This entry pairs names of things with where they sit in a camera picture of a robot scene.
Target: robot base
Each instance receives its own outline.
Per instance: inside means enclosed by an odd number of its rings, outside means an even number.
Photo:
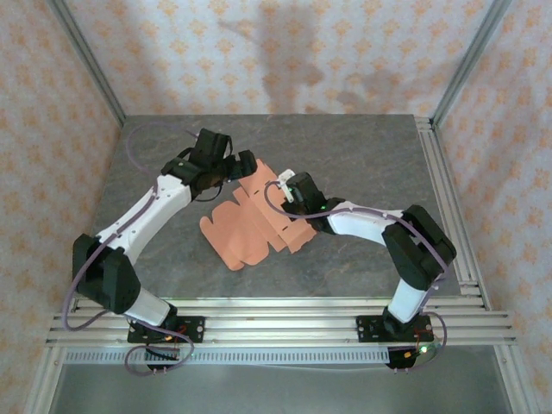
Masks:
[[[382,315],[356,317],[356,332],[359,342],[433,342],[431,319],[427,316],[414,317],[411,324],[402,332],[392,334],[384,327]]]
[[[171,319],[172,330],[188,336],[192,342],[201,343],[204,341],[205,333],[205,318],[204,317],[173,317]],[[161,334],[155,330],[150,330],[139,323],[131,323],[129,329],[129,336],[127,337],[129,343],[146,343],[146,344],[159,344],[159,343],[175,343],[185,342],[178,337],[174,338]]]

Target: aluminum frame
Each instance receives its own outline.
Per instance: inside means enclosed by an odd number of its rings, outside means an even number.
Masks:
[[[380,314],[388,300],[199,298],[170,302],[178,307],[179,314],[206,316],[204,343],[197,345],[199,350],[205,352],[229,350],[239,354],[250,348],[267,351],[294,348],[323,352],[340,349],[354,353],[366,347],[366,344],[357,341],[354,317],[360,314]],[[449,346],[493,346],[513,412],[538,412],[532,391],[527,386],[526,372],[516,344],[516,332],[511,326],[508,312],[486,310],[482,298],[470,297],[432,298],[425,309],[438,311],[442,315],[448,325]],[[69,323],[82,323],[100,310],[100,306],[88,299],[76,299]],[[432,318],[432,324],[439,336],[442,330],[438,322]],[[31,392],[31,399],[38,402],[29,402],[26,412],[47,412],[44,406],[49,407],[53,400],[60,366],[66,363],[64,358],[67,353],[80,348],[89,353],[127,349],[127,332],[128,325],[124,317],[108,314],[87,329],[67,333],[62,330],[60,315],[57,315],[48,334],[46,359],[39,367],[34,391]]]
[[[106,99],[120,126],[126,114],[115,92],[97,63],[84,36],[80,32],[64,0],[47,0],[60,19],[78,55],[81,57],[95,84]],[[500,373],[513,412],[538,412],[536,400],[529,386],[521,353],[516,344],[508,312],[492,311],[488,295],[466,226],[462,218],[458,196],[449,176],[449,166],[442,151],[439,125],[455,101],[467,78],[479,61],[486,44],[502,19],[511,0],[494,0],[491,8],[467,50],[461,64],[436,108],[433,118],[416,118],[423,151],[429,166],[432,185],[436,192],[444,227],[458,247],[455,261],[456,276],[461,296],[432,298],[427,309],[443,314],[450,326],[449,345],[490,345],[494,347]],[[381,313],[386,298],[282,298],[282,299],[182,299],[171,301],[179,313],[201,312],[207,316],[207,343],[200,348],[224,349],[267,347],[278,341],[279,346],[324,349],[359,348],[353,326],[353,316]],[[78,323],[99,308],[85,299],[76,299],[70,323]],[[41,363],[38,366],[25,412],[47,413],[53,394],[66,363],[69,350],[92,347],[98,352],[105,349],[127,347],[126,322],[123,318],[108,315],[104,320],[80,333],[67,335],[60,331],[60,316],[53,320]]]
[[[429,118],[417,117],[416,124],[445,230],[458,247],[455,270],[461,287],[460,296],[433,297],[425,309],[442,315],[448,326],[449,346],[493,346],[513,412],[538,412],[516,343],[511,317],[508,312],[491,310],[474,250],[467,236],[458,197],[449,176],[440,131],[431,127]],[[169,299],[169,302],[178,307],[179,314],[206,317],[204,343],[198,344],[200,352],[220,354],[228,350],[234,354],[243,354],[252,349],[312,349],[326,353],[334,353],[337,349],[351,352],[364,349],[366,344],[358,343],[354,318],[358,315],[381,314],[389,300],[196,298]],[[69,323],[80,324],[100,310],[89,299],[75,298]],[[436,334],[442,335],[439,322],[432,317],[431,323]],[[49,411],[68,353],[87,349],[92,355],[98,356],[128,348],[127,331],[128,324],[124,317],[108,314],[88,329],[65,332],[61,327],[60,315],[56,315],[25,412],[36,414]],[[377,345],[384,347],[398,344]]]

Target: wall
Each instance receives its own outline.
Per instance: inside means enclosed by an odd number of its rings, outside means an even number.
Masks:
[[[492,304],[514,310],[552,411],[552,10],[512,2],[443,138]]]
[[[491,0],[70,0],[129,115],[430,116]]]
[[[118,127],[44,0],[0,3],[0,405],[27,397]]]

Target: gray marble surface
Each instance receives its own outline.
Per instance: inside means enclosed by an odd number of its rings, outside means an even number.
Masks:
[[[112,224],[152,184],[128,160],[125,140],[133,130],[135,157],[157,175],[192,144],[184,129],[202,127],[231,135],[236,152],[251,149],[276,173],[286,168],[310,173],[327,197],[389,210],[421,204],[439,217],[413,116],[132,116],[122,130],[93,231]],[[271,249],[259,265],[231,272],[201,234],[199,219],[234,200],[237,186],[226,185],[215,202],[192,203],[169,220],[135,265],[144,287],[166,298],[394,293],[398,274],[386,249],[349,236],[320,234],[295,254]],[[436,294],[459,291],[451,274]]]

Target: cable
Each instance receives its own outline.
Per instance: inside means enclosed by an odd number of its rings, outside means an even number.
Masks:
[[[423,237],[423,235],[419,231],[417,231],[414,228],[414,226],[412,226],[406,220],[404,220],[400,217],[394,216],[392,214],[388,214],[388,213],[384,213],[384,212],[379,211],[379,210],[371,209],[369,207],[353,207],[352,209],[336,209],[336,210],[330,210],[330,211],[325,211],[325,212],[322,212],[322,213],[315,213],[315,214],[308,214],[308,215],[288,213],[286,211],[283,211],[282,209],[279,209],[277,206],[275,206],[273,204],[273,202],[270,201],[270,198],[268,197],[268,189],[271,187],[271,185],[277,185],[277,184],[279,184],[278,181],[270,181],[270,182],[267,183],[267,185],[265,185],[265,200],[267,201],[268,206],[271,209],[273,209],[274,211],[276,211],[277,213],[279,213],[283,216],[287,216],[287,217],[295,218],[295,219],[321,218],[321,217],[333,216],[334,214],[346,213],[346,212],[347,213],[349,213],[349,212],[368,213],[372,216],[390,218],[394,222],[397,222],[397,223],[401,224],[403,227],[407,228],[415,237],[417,237],[422,242],[422,244],[428,249],[428,251],[431,253],[431,255],[435,258],[435,260],[437,260],[437,263],[439,263],[439,266],[441,266],[444,273],[446,273],[449,270],[449,267],[447,266],[445,261],[442,259],[441,255],[439,255],[439,253],[437,253],[435,248],[433,246],[431,246],[431,243],[429,243],[426,240],[426,238]]]
[[[209,201],[213,201],[214,199],[216,199],[218,196],[221,195],[221,192],[223,191],[223,185],[220,184],[218,186],[218,191],[216,192],[216,194],[211,197],[211,198],[206,198],[206,199],[202,199],[202,198],[196,198],[194,201],[198,201],[199,203],[208,203]]]
[[[406,220],[402,219],[401,217],[397,217],[397,216],[394,216],[392,214],[384,213],[384,212],[379,211],[379,210],[371,209],[369,207],[353,207],[351,209],[336,209],[336,210],[330,210],[330,211],[325,211],[325,212],[322,212],[322,213],[315,213],[315,214],[308,214],[308,215],[299,215],[299,214],[288,213],[286,211],[283,211],[282,209],[279,209],[276,205],[274,205],[273,202],[270,201],[270,198],[268,196],[268,190],[270,189],[270,187],[272,185],[277,185],[277,184],[279,184],[278,181],[268,182],[265,185],[264,194],[265,194],[265,200],[267,201],[268,206],[272,210],[274,210],[277,213],[281,214],[282,216],[287,216],[287,217],[295,218],[295,219],[311,219],[311,218],[321,218],[321,217],[332,216],[334,214],[345,213],[345,212],[361,212],[361,213],[368,213],[372,216],[389,218],[389,219],[393,220],[394,222],[401,224],[403,227],[408,229],[415,237],[417,237],[420,240],[420,242],[428,249],[428,251],[431,253],[431,255],[435,258],[437,263],[439,263],[439,266],[441,266],[444,274],[446,274],[449,271],[449,267],[447,266],[445,261],[442,259],[441,255],[439,255],[439,253],[437,253],[435,248],[433,246],[431,246],[431,243],[429,243],[427,241],[427,239],[425,237],[423,237],[423,235],[414,228],[414,226],[412,226],[410,223],[408,223]],[[425,305],[425,302],[427,302],[427,299],[422,302],[422,305],[420,306],[420,310]],[[447,345],[447,325],[445,324],[445,321],[442,319],[442,317],[439,314],[437,314],[435,312],[432,312],[432,311],[427,311],[427,312],[424,312],[424,313],[420,313],[420,315],[434,316],[437,319],[439,319],[439,322],[441,322],[442,331],[443,331],[442,345],[441,345],[440,348],[445,348],[445,346]],[[433,358],[431,358],[431,360],[429,360],[428,362],[424,363],[422,366],[413,367],[413,368],[405,369],[405,370],[402,370],[402,371],[409,372],[409,371],[412,371],[412,369],[419,369],[420,367],[425,367],[429,362],[436,359],[439,354],[440,354],[439,348],[437,348],[436,353],[433,356]]]
[[[414,366],[412,368],[405,368],[405,369],[398,369],[395,368],[393,370],[394,373],[409,373],[410,371],[417,371],[421,368],[427,367],[431,362],[435,361],[438,357],[438,355],[442,352],[442,348],[445,347],[447,344],[447,338],[448,338],[448,332],[447,332],[447,325],[445,324],[445,321],[442,319],[441,315],[438,315],[435,312],[425,312],[424,315],[427,316],[434,316],[437,319],[439,319],[439,322],[441,322],[442,325],[442,343],[440,347],[436,347],[436,352],[433,354],[431,359],[429,361],[424,362],[422,365]],[[389,347],[390,351],[399,351],[399,350],[411,350],[411,347],[396,347],[391,348]],[[363,367],[363,368],[351,368],[351,369],[335,369],[335,368],[318,368],[318,367],[290,367],[290,366],[277,366],[277,365],[260,365],[259,367],[277,367],[282,369],[298,369],[298,370],[313,370],[313,371],[333,371],[338,373],[347,373],[347,372],[359,372],[359,371],[366,371],[368,369],[373,369],[371,367]]]
[[[140,164],[140,162],[134,157],[134,155],[132,154],[132,151],[131,151],[131,148],[130,148],[130,138],[136,133],[138,132],[139,130],[145,128],[145,127],[148,127],[148,126],[152,126],[152,125],[164,125],[164,126],[171,126],[171,124],[167,124],[165,122],[149,122],[149,123],[145,123],[145,124],[142,124],[134,129],[132,129],[129,133],[129,136],[127,137],[127,140],[125,142],[125,147],[126,147],[126,150],[127,150],[127,156],[129,157],[129,160],[130,162],[132,162],[132,164],[138,169],[140,170],[141,172],[145,173],[146,175],[148,176],[153,176],[152,172],[150,170],[147,169],[147,167],[143,166],[142,164]],[[186,130],[186,133],[194,136],[196,139],[197,139],[197,135],[193,134],[192,132]],[[61,322],[62,322],[62,325],[63,325],[63,328],[65,330],[69,330],[71,332],[74,332],[74,331],[79,331],[79,330],[82,330],[88,326],[90,326],[92,323],[94,323],[95,321],[97,321],[100,317],[102,317],[103,315],[105,315],[106,313],[108,313],[109,311],[108,310],[102,310],[100,311],[99,313],[97,313],[94,317],[92,317],[91,319],[89,319],[88,321],[86,321],[85,323],[79,325],[79,326],[70,326],[69,325],[69,322],[68,322],[68,316],[69,316],[69,307],[71,305],[71,300],[72,300],[72,297],[74,296],[75,294],[75,291],[77,290],[77,286],[78,286],[78,283],[81,281],[81,279],[85,276],[86,274],[86,271],[88,270],[88,268],[92,265],[92,263],[94,262],[94,260],[105,250],[105,248],[113,241],[115,240],[125,229],[127,229],[130,225],[132,225],[136,220],[138,220],[150,207],[151,205],[155,202],[155,199],[157,197],[157,191],[159,190],[159,184],[157,183],[157,180],[154,181],[154,185],[152,187],[152,194],[151,196],[149,197],[149,199],[147,200],[147,202],[125,223],[123,223],[116,231],[115,233],[113,233],[112,235],[108,236],[105,241],[102,242],[102,244],[100,244],[96,250],[94,250],[94,252],[92,252],[92,254],[90,255],[90,257],[86,260],[86,262],[84,263],[84,265],[78,270],[77,274],[75,275],[72,283],[71,283],[71,286],[69,287],[69,290],[64,298],[64,302],[63,302],[63,305],[62,305],[62,312],[61,312]],[[177,367],[181,367],[192,355],[193,353],[193,350],[194,350],[194,345],[193,345],[193,342],[191,341],[191,339],[188,337],[188,336],[185,336],[185,335],[182,335],[178,332],[174,332],[174,331],[171,331],[171,330],[168,330],[168,329],[162,329],[162,328],[159,328],[159,327],[156,327],[156,326],[153,326],[145,321],[141,321],[141,320],[136,320],[136,322],[140,323],[141,325],[145,326],[146,328],[148,329],[151,329],[151,330],[155,330],[157,332],[160,332],[160,333],[163,333],[163,334],[167,334],[167,335],[171,335],[171,336],[177,336],[181,339],[183,339],[184,341],[188,342],[190,344],[190,352],[188,353],[188,355],[182,359],[182,361],[180,361],[179,363],[177,364],[174,364],[173,366],[169,367],[169,368],[165,368],[164,369],[164,372],[166,373],[167,371],[171,371]],[[152,375],[155,375],[156,374],[156,370],[153,370],[153,371],[150,371],[150,372],[146,372],[146,373],[143,373],[143,372],[139,372],[139,371],[135,371],[134,369],[131,369],[130,366],[129,366],[129,357],[130,357],[130,354],[132,354],[134,351],[136,351],[137,349],[158,349],[158,350],[162,350],[164,349],[163,347],[153,347],[153,346],[150,346],[150,345],[139,345],[137,347],[133,347],[132,349],[130,349],[128,352],[127,352],[127,355],[125,357],[125,367],[127,368],[127,371],[129,371],[129,373],[132,373],[134,375],[137,375],[137,376],[140,376],[140,377],[146,377],[146,376],[149,376],[150,374]]]
[[[195,346],[193,344],[193,341],[188,336],[180,334],[179,332],[175,332],[173,330],[163,329],[163,328],[160,328],[159,326],[153,326],[153,325],[151,325],[151,324],[149,324],[145,321],[141,321],[139,319],[134,319],[134,320],[136,320],[136,322],[138,322],[139,324],[145,326],[148,329],[155,330],[157,332],[160,332],[161,334],[166,334],[166,335],[170,335],[170,336],[177,336],[178,338],[183,339],[183,340],[185,340],[186,342],[188,342],[190,344],[190,350],[188,351],[188,354],[184,358],[182,358],[182,360],[180,360],[180,362],[177,362],[176,364],[171,365],[170,367],[163,367],[163,373],[168,373],[169,371],[172,371],[173,369],[182,367],[186,363],[186,361],[188,361],[191,358],[191,356],[193,355],[193,351],[195,350]],[[171,348],[155,347],[153,345],[138,345],[138,346],[135,346],[135,347],[131,348],[124,357],[124,367],[127,369],[127,371],[129,373],[131,373],[132,375],[135,375],[137,377],[149,377],[150,375],[157,374],[157,371],[158,371],[157,369],[154,369],[153,371],[136,371],[135,369],[130,367],[130,364],[129,364],[130,355],[133,352],[137,351],[138,349],[146,349],[146,350],[150,350],[150,351],[152,349],[155,349],[155,350],[158,350],[158,351],[171,350]]]

